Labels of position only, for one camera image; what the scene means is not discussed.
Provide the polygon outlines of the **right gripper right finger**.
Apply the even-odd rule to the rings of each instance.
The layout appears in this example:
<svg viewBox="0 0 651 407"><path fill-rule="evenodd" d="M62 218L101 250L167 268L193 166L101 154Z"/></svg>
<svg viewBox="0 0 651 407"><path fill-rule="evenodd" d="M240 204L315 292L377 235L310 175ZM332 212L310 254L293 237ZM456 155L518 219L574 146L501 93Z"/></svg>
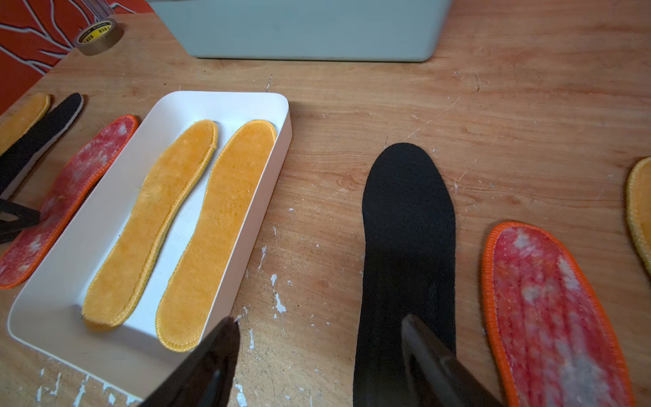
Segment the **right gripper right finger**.
<svg viewBox="0 0 651 407"><path fill-rule="evenodd" d="M500 406L443 342L415 315L401 327L410 406Z"/></svg>

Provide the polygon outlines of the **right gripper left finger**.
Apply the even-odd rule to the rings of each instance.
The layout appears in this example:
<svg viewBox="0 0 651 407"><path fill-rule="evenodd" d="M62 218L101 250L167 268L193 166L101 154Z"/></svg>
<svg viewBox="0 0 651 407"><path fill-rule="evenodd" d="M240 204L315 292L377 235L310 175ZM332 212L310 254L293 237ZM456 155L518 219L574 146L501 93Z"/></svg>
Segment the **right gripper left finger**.
<svg viewBox="0 0 651 407"><path fill-rule="evenodd" d="M226 406L240 349L240 329L226 317L142 406Z"/></svg>

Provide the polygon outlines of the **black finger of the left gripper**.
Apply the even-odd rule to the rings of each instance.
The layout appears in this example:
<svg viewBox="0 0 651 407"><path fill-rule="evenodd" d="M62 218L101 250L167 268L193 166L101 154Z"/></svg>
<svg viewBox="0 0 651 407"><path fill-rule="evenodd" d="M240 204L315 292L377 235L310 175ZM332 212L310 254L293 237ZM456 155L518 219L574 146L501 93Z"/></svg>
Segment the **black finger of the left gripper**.
<svg viewBox="0 0 651 407"><path fill-rule="evenodd" d="M40 222L40 212L6 199L1 199L1 243L13 241L21 231L35 227Z"/></svg>

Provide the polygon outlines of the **red insole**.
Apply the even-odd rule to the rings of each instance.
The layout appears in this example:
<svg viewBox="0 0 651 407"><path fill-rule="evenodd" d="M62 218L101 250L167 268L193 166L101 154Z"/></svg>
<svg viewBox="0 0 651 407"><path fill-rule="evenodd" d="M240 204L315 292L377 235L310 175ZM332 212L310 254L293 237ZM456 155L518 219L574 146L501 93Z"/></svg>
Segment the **red insole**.
<svg viewBox="0 0 651 407"><path fill-rule="evenodd" d="M32 275L138 126L137 117L123 115L71 158L39 209L39 223L21 231L1 256L1 288L14 288Z"/></svg>
<svg viewBox="0 0 651 407"><path fill-rule="evenodd" d="M481 268L486 332L510 406L633 406L615 331L568 249L508 221Z"/></svg>

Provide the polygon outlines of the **white storage tray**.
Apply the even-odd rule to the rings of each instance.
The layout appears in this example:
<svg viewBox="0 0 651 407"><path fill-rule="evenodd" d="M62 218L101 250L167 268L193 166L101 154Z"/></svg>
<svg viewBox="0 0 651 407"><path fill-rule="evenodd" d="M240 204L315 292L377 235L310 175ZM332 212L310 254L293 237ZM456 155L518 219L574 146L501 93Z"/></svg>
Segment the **white storage tray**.
<svg viewBox="0 0 651 407"><path fill-rule="evenodd" d="M178 260L198 224L208 176L202 176L171 224L142 299L129 319L108 332L82 320L86 291L127 222L155 161L190 125L213 120L225 144L251 120L266 120L277 139L203 326L208 334L228 316L293 137L288 99L279 93L180 91L161 98L23 286L8 315L8 332L23 344L143 400L184 354L166 349L155 314Z"/></svg>

